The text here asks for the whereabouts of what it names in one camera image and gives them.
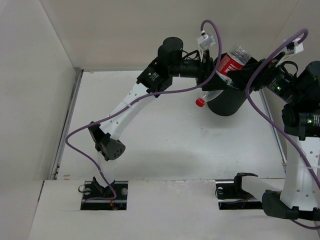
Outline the red label water bottle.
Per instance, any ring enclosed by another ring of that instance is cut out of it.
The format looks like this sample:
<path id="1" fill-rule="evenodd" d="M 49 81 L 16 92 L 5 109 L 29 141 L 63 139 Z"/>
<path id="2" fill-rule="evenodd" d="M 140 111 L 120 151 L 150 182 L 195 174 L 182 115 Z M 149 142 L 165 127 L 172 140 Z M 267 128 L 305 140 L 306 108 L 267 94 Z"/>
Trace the red label water bottle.
<path id="1" fill-rule="evenodd" d="M 234 87 L 235 84 L 229 72 L 241 70 L 251 59 L 251 53 L 241 45 L 234 45 L 220 60 L 216 74 L 223 80 L 228 87 Z M 195 104 L 198 107 L 203 107 L 207 102 L 215 100 L 224 90 L 205 91 L 205 95 L 198 97 Z"/>

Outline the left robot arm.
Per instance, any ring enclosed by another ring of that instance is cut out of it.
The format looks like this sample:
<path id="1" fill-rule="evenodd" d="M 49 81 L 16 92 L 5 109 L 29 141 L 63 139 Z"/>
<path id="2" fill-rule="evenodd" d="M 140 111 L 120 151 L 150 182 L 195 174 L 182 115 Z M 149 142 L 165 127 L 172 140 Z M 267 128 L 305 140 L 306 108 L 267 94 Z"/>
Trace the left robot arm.
<path id="1" fill-rule="evenodd" d="M 110 113 L 108 118 L 88 127 L 99 155 L 97 174 L 93 177 L 95 193 L 100 199 L 108 199 L 114 183 L 115 160 L 125 151 L 120 141 L 129 123 L 160 95 L 178 94 L 202 88 L 217 71 L 209 48 L 215 44 L 209 35 L 198 38 L 198 49 L 184 54 L 184 43 L 178 37 L 166 38 L 157 50 L 156 58 L 137 77 L 133 87 Z"/>

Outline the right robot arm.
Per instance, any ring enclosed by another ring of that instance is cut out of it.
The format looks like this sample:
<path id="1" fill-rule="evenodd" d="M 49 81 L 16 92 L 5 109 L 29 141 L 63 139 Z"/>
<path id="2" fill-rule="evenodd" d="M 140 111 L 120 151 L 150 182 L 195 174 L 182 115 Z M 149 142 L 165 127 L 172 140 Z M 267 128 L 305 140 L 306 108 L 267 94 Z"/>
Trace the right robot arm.
<path id="1" fill-rule="evenodd" d="M 273 59 L 255 83 L 285 101 L 280 130 L 289 144 L 284 186 L 273 188 L 256 174 L 239 172 L 233 179 L 234 198 L 255 198 L 269 217 L 319 221 L 320 207 L 315 192 L 320 187 L 318 162 L 309 161 L 303 150 L 306 141 L 320 137 L 320 63 L 312 61 L 300 75 L 288 73 L 292 61 Z"/>

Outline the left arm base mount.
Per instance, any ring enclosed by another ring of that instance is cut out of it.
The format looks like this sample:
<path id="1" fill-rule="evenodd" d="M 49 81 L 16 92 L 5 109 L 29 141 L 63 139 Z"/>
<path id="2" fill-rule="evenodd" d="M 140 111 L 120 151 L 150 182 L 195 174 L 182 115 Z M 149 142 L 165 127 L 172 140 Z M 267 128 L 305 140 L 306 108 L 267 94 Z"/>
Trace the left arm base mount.
<path id="1" fill-rule="evenodd" d="M 114 181 L 110 184 L 116 193 L 106 186 L 103 187 L 97 181 L 86 181 L 80 185 L 78 192 L 82 194 L 80 209 L 82 211 L 125 211 L 129 183 L 127 181 Z"/>

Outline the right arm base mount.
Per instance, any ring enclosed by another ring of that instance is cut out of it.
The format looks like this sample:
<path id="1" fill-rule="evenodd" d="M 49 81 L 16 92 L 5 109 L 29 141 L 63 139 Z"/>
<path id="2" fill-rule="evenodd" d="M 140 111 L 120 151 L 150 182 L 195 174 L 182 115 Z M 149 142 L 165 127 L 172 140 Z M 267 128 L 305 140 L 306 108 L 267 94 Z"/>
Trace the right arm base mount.
<path id="1" fill-rule="evenodd" d="M 239 189 L 233 179 L 217 179 L 215 196 L 219 210 L 261 210 L 262 203 L 251 194 Z"/>

